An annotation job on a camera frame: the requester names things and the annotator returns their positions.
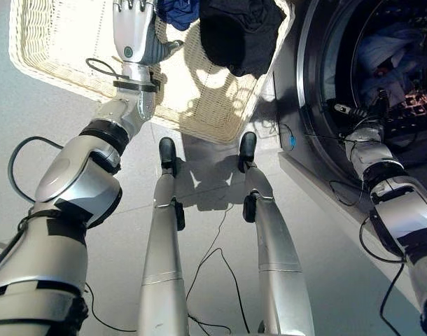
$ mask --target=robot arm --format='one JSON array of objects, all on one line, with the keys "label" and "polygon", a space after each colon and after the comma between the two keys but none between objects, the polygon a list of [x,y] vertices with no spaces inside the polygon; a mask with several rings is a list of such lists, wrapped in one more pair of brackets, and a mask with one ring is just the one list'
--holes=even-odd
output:
[{"label": "robot arm", "polygon": [[148,66],[182,44],[161,44],[155,1],[113,3],[123,60],[117,95],[61,150],[36,190],[36,202],[0,256],[0,335],[76,335],[88,309],[82,298],[85,233],[113,213],[122,196],[113,175],[127,144],[155,109],[158,84]]},{"label": "robot arm", "polygon": [[406,263],[427,334],[427,191],[408,176],[383,141],[377,119],[362,122],[346,138],[346,154],[370,191],[370,219],[384,247]]}]

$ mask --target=white laundry basket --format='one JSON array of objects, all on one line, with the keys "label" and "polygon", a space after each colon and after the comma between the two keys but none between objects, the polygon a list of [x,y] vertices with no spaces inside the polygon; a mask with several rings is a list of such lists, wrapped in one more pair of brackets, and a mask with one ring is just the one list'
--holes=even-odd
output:
[{"label": "white laundry basket", "polygon": [[[275,2],[286,18],[269,73],[294,19],[291,5]],[[178,31],[156,20],[156,32],[163,42],[178,39],[185,44],[153,67],[162,90],[151,122],[219,144],[234,141],[251,117],[267,76],[235,77],[212,64],[201,45],[199,21]],[[121,72],[113,59],[112,0],[12,0],[9,53],[11,62],[33,78],[107,101],[116,93],[112,77],[91,70],[85,59],[96,57]]]}]

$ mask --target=black cable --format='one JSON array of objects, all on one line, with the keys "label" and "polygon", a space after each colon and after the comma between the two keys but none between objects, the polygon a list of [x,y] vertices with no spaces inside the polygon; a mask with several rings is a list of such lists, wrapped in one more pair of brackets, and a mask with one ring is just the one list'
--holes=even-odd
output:
[{"label": "black cable", "polygon": [[126,330],[126,329],[120,329],[120,328],[116,328],[116,327],[113,327],[112,325],[109,325],[109,324],[107,324],[107,323],[105,323],[105,322],[103,322],[96,314],[95,314],[95,311],[94,311],[94,301],[95,301],[95,296],[94,296],[94,292],[92,291],[92,288],[89,286],[89,284],[86,282],[86,286],[87,286],[87,288],[89,289],[89,291],[90,291],[90,294],[91,294],[91,297],[92,297],[92,302],[91,302],[91,305],[90,305],[90,310],[91,310],[91,312],[92,312],[92,315],[95,317],[95,319],[98,321],[98,322],[100,322],[101,324],[103,324],[104,326],[106,326],[106,327],[108,327],[108,328],[110,328],[110,329],[113,329],[113,330],[117,330],[117,331],[121,331],[121,332],[123,332],[123,333],[135,333],[137,330]]},{"label": "black cable", "polygon": [[397,336],[402,336],[397,329],[394,328],[394,326],[388,321],[388,319],[386,317],[384,317],[384,308],[386,306],[386,301],[388,301],[389,295],[391,294],[391,291],[394,288],[394,285],[396,284],[398,278],[400,277],[400,275],[402,274],[403,269],[405,268],[405,263],[403,263],[400,266],[400,269],[398,270],[397,274],[395,275],[394,279],[392,280],[391,284],[388,287],[388,290],[386,291],[386,294],[383,297],[383,301],[381,302],[380,305],[380,310],[379,310],[379,315],[380,318],[382,319],[383,322],[385,322],[385,324],[393,331],[393,333],[395,333]]},{"label": "black cable", "polygon": [[[102,61],[100,59],[89,57],[85,61],[86,61],[86,64],[87,64],[88,67],[90,67],[91,69],[94,69],[95,71],[98,71],[98,72],[100,72],[102,74],[105,74],[105,75],[108,75],[108,76],[114,76],[117,79],[119,79],[119,78],[130,79],[129,76],[119,75],[118,73],[116,73],[116,70],[114,70],[114,68],[111,65],[109,65],[108,63],[106,63],[106,62],[104,62],[104,61]],[[91,64],[91,62],[96,62],[96,63],[103,64],[106,68],[108,68],[109,70],[111,70],[111,72],[102,70],[99,67]]]},{"label": "black cable", "polygon": [[192,284],[190,285],[190,288],[188,289],[187,295],[185,296],[185,301],[187,301],[188,296],[190,295],[190,292],[192,291],[193,285],[195,284],[195,280],[197,278],[198,275],[198,271],[200,270],[200,265],[202,264],[203,260],[206,258],[207,254],[210,252],[210,250],[212,249],[212,246],[215,244],[217,238],[220,236],[220,232],[221,232],[221,227],[223,226],[225,220],[226,220],[226,216],[228,214],[228,211],[230,211],[235,204],[233,204],[229,209],[225,210],[225,213],[223,214],[223,219],[220,222],[220,225],[218,226],[218,232],[216,233],[215,238],[213,238],[213,241],[211,242],[211,245],[209,246],[209,248],[207,249],[206,253],[202,256],[199,264],[198,264],[198,270],[197,273],[195,274],[195,278],[192,281]]},{"label": "black cable", "polygon": [[207,336],[211,336],[211,334],[209,334],[209,332],[208,332],[206,329],[204,329],[204,327],[202,326],[202,324],[201,324],[200,322],[198,322],[198,321],[196,321],[196,320],[194,320],[194,321],[198,324],[198,326],[201,328],[201,330],[202,330],[202,331],[204,331],[204,333],[205,333]]},{"label": "black cable", "polygon": [[[338,193],[337,193],[336,189],[334,189],[334,188],[333,188],[332,183],[339,183],[339,184],[342,184],[343,186],[348,186],[348,187],[351,187],[351,188],[354,188],[354,189],[359,190],[359,191],[360,191],[360,195],[358,196],[358,199],[357,199],[355,202],[352,202],[352,203],[347,203],[347,202],[343,201],[343,200],[340,198],[340,196],[338,195]],[[345,205],[346,207],[353,207],[353,206],[357,205],[357,204],[361,201],[361,197],[363,196],[363,193],[364,193],[364,191],[365,191],[365,190],[364,190],[364,182],[362,182],[362,183],[361,183],[361,188],[357,188],[357,187],[356,187],[356,186],[354,186],[354,185],[351,185],[351,184],[348,184],[348,183],[345,183],[345,182],[341,182],[341,181],[337,181],[337,180],[330,180],[330,181],[328,182],[328,185],[329,185],[330,189],[332,190],[333,194],[335,195],[335,197],[336,197],[337,201],[338,201],[339,203],[341,203],[341,204]]]},{"label": "black cable", "polygon": [[237,297],[238,297],[238,300],[239,300],[239,305],[240,305],[240,312],[241,312],[241,317],[243,318],[243,323],[244,323],[244,326],[245,326],[245,328],[246,328],[246,331],[248,332],[248,334],[250,333],[250,331],[249,331],[249,327],[248,327],[248,323],[246,322],[246,317],[245,317],[245,315],[244,315],[244,309],[243,309],[243,303],[242,303],[242,297],[241,297],[241,295],[240,295],[240,288],[239,288],[239,284],[238,284],[238,282],[237,282],[237,278],[235,277],[235,273],[234,273],[234,271],[232,271],[232,268],[230,267],[230,265],[229,265],[229,263],[228,263],[228,261],[226,260],[226,258],[225,258],[225,256],[223,255],[223,249],[221,248],[221,247],[217,247],[217,248],[215,248],[212,252],[210,252],[210,254],[205,258],[205,259],[203,259],[203,261],[198,265],[198,268],[197,268],[197,271],[196,271],[196,273],[195,273],[195,278],[193,279],[193,282],[192,282],[192,284],[190,285],[190,290],[188,291],[188,294],[187,294],[187,299],[188,299],[188,296],[189,296],[189,294],[190,294],[190,291],[192,290],[192,288],[193,288],[193,285],[195,284],[195,281],[196,281],[196,279],[197,279],[197,277],[198,277],[198,273],[200,272],[200,269],[201,269],[201,266],[203,266],[203,264],[215,253],[215,252],[217,252],[217,251],[220,251],[220,254],[221,254],[221,258],[223,259],[223,261],[225,262],[225,264],[226,264],[226,266],[227,266],[227,268],[229,269],[229,271],[230,271],[230,273],[231,273],[231,275],[232,275],[232,277],[234,278],[234,283],[235,283],[235,289],[237,290]]},{"label": "black cable", "polygon": [[403,263],[405,263],[405,259],[404,258],[399,259],[399,260],[389,260],[389,259],[385,259],[385,258],[379,257],[378,255],[376,255],[373,252],[371,252],[371,250],[366,246],[365,242],[363,241],[363,227],[364,227],[364,225],[366,225],[368,219],[369,219],[369,216],[366,217],[366,219],[361,223],[360,233],[359,233],[360,244],[364,248],[364,250],[367,252],[367,254],[369,254],[374,259],[383,261],[384,263],[389,263],[389,264],[403,264]]},{"label": "black cable", "polygon": [[389,295],[391,294],[391,291],[393,290],[393,288],[394,288],[394,286],[396,284],[396,281],[398,280],[398,278],[402,274],[403,269],[405,268],[406,259],[403,256],[402,259],[399,259],[399,260],[388,260],[388,259],[379,257],[378,255],[375,255],[373,252],[371,252],[367,248],[367,246],[363,242],[363,227],[367,223],[368,219],[369,219],[369,216],[365,218],[365,220],[361,223],[361,226],[360,226],[359,237],[360,237],[360,244],[361,244],[361,246],[365,249],[365,251],[370,256],[372,256],[373,258],[375,258],[377,260],[380,260],[380,261],[382,261],[384,263],[390,263],[390,264],[402,264],[400,266],[400,269],[398,270],[397,274],[394,276],[391,284],[389,285],[388,290],[386,291],[386,294],[384,295],[383,300],[381,301],[380,310],[379,310],[379,315],[380,315],[381,320],[383,322],[385,322],[385,324],[393,331],[393,333],[396,334],[396,336],[401,336],[401,334],[396,330],[396,328],[394,328],[394,326],[388,321],[388,319],[386,317],[384,317],[384,308],[386,306],[386,302],[388,301]]},{"label": "black cable", "polygon": [[194,322],[198,323],[198,325],[203,325],[203,326],[209,326],[209,327],[217,327],[217,328],[224,328],[227,331],[229,331],[229,334],[232,334],[232,330],[226,326],[226,325],[221,325],[221,324],[212,324],[212,323],[206,323],[206,322],[202,322],[200,321],[198,318],[194,317],[192,314],[188,314],[188,317],[190,319],[192,319]]},{"label": "black cable", "polygon": [[17,227],[18,227],[19,230],[17,231],[16,235],[14,236],[14,238],[12,238],[10,240],[10,242],[7,245],[7,247],[0,254],[0,264],[5,259],[5,257],[10,253],[10,251],[13,249],[13,247],[17,244],[17,242],[19,241],[19,239],[23,236],[24,232],[27,230],[28,224],[24,223],[24,225],[18,225]]},{"label": "black cable", "polygon": [[27,202],[30,203],[34,203],[34,199],[31,198],[30,196],[28,196],[27,194],[25,194],[17,185],[15,177],[14,177],[14,173],[13,173],[13,167],[15,164],[15,160],[16,157],[18,156],[20,150],[22,149],[22,147],[24,147],[26,144],[28,144],[30,141],[33,140],[39,140],[42,142],[45,142],[55,148],[58,149],[62,149],[62,146],[47,139],[47,138],[43,138],[42,136],[31,136],[29,138],[26,138],[25,140],[21,141],[13,150],[13,152],[11,153],[10,156],[10,160],[8,161],[8,180],[10,181],[11,187],[14,189],[14,191],[21,196],[24,200],[26,200]]}]

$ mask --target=robot leg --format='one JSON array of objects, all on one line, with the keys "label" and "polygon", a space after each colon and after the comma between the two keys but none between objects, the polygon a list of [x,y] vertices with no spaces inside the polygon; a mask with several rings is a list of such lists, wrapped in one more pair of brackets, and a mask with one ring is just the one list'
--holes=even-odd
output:
[{"label": "robot leg", "polygon": [[174,195],[176,150],[170,138],[159,144],[162,175],[154,210],[139,303],[138,335],[188,335],[186,292],[177,230],[184,228],[182,204]]},{"label": "robot leg", "polygon": [[270,183],[253,161],[256,141],[252,132],[242,137],[239,169],[246,175],[244,219],[257,227],[265,333],[314,335],[307,286],[293,240]]}]

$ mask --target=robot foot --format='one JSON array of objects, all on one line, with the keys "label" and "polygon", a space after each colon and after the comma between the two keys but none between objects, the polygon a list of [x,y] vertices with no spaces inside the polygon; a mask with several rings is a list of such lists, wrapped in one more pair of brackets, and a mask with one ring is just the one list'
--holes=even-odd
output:
[{"label": "robot foot", "polygon": [[244,163],[254,161],[254,151],[256,150],[257,136],[254,132],[246,132],[241,137],[239,154],[239,171],[244,173]]},{"label": "robot foot", "polygon": [[159,141],[160,166],[162,169],[171,169],[173,177],[176,176],[176,147],[172,139],[165,137]]}]

